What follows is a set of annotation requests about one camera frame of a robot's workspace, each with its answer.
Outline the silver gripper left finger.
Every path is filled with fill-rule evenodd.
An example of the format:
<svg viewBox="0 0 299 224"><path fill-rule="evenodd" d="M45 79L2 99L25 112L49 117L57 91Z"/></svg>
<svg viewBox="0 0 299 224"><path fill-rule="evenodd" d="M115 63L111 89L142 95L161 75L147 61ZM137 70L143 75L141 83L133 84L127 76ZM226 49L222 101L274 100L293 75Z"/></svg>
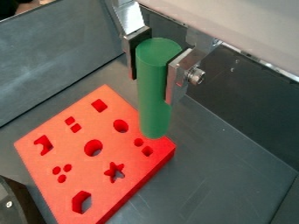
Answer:
<svg viewBox="0 0 299 224"><path fill-rule="evenodd" d="M113 9L121 25L123 49L127 56L130 77L137 79L137 47L153 37L153 29L146 25L141 5L137 0L113 0Z"/></svg>

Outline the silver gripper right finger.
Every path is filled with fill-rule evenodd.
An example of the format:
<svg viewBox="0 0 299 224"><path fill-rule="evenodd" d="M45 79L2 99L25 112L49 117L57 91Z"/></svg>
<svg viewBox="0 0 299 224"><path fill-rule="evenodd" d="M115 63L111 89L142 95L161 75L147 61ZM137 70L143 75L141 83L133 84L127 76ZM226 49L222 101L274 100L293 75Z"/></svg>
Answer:
<svg viewBox="0 0 299 224"><path fill-rule="evenodd" d="M184 98L190 84L202 84L206 72L201 69L201 63L222 43L218 38L194 28L188 29L186 42L192 47L167 64L165 101L169 105L174 105Z"/></svg>

